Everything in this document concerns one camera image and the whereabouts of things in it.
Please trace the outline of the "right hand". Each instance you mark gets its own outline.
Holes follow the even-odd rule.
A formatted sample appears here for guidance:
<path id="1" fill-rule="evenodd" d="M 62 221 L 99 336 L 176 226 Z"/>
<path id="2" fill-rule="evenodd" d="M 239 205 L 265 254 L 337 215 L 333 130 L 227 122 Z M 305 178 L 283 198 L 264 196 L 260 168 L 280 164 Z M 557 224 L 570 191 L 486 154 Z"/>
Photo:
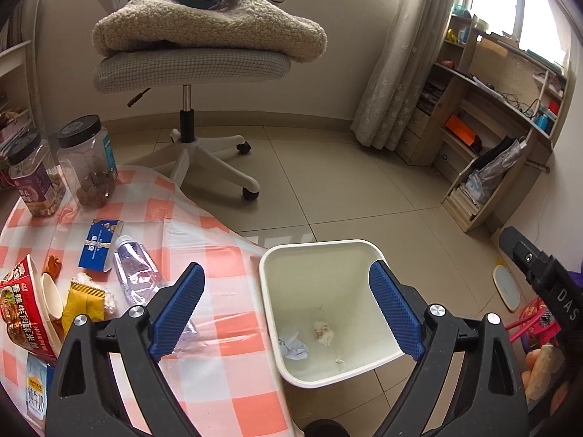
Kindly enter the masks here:
<path id="1" fill-rule="evenodd" d="M 560 374 L 565 358 L 559 347 L 550 343 L 526 355 L 527 370 L 522 373 L 527 403 L 540 401 Z"/>

